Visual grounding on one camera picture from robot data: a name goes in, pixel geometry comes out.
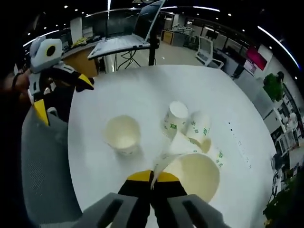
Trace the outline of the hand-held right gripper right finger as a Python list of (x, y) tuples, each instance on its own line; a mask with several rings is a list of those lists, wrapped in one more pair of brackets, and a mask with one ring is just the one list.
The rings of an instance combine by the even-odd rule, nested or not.
[(180, 180), (161, 172), (152, 188), (151, 206), (160, 228), (227, 228), (222, 214), (196, 194), (188, 195)]

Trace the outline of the person's left hand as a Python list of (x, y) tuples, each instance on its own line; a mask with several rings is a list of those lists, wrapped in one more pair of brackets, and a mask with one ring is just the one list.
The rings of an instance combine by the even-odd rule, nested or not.
[(31, 70), (27, 69), (15, 76), (13, 72), (9, 73), (1, 83), (1, 92), (8, 94), (18, 94), (19, 100), (22, 102), (29, 102), (28, 87), (29, 87), (29, 75)]

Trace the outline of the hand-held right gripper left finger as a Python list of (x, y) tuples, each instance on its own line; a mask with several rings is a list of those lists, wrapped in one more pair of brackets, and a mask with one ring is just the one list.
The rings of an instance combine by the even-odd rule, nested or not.
[(144, 228), (150, 215), (152, 170), (127, 177), (118, 193), (110, 192), (88, 207), (79, 228)]

